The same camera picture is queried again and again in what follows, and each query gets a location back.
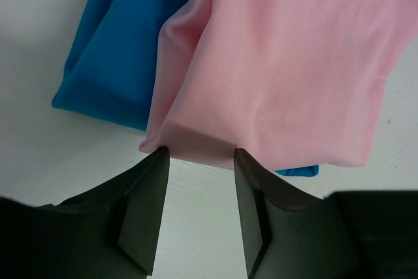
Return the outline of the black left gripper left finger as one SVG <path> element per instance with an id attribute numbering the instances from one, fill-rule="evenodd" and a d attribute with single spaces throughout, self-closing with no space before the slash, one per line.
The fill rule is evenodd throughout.
<path id="1" fill-rule="evenodd" d="M 64 200 L 1 199 L 2 278 L 152 275 L 169 179 L 159 148 L 131 169 Z"/>

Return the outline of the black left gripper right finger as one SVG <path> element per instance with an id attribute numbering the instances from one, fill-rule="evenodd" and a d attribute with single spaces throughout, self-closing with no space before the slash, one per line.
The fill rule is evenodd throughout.
<path id="1" fill-rule="evenodd" d="M 416 278 L 417 192 L 337 191 L 320 199 L 234 152 L 249 278 Z"/>

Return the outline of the pink t shirt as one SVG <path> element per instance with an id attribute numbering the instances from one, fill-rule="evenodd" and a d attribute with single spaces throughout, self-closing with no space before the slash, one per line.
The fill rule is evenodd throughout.
<path id="1" fill-rule="evenodd" d="M 417 0 L 188 0 L 161 28 L 140 150 L 272 171 L 368 159 Z"/>

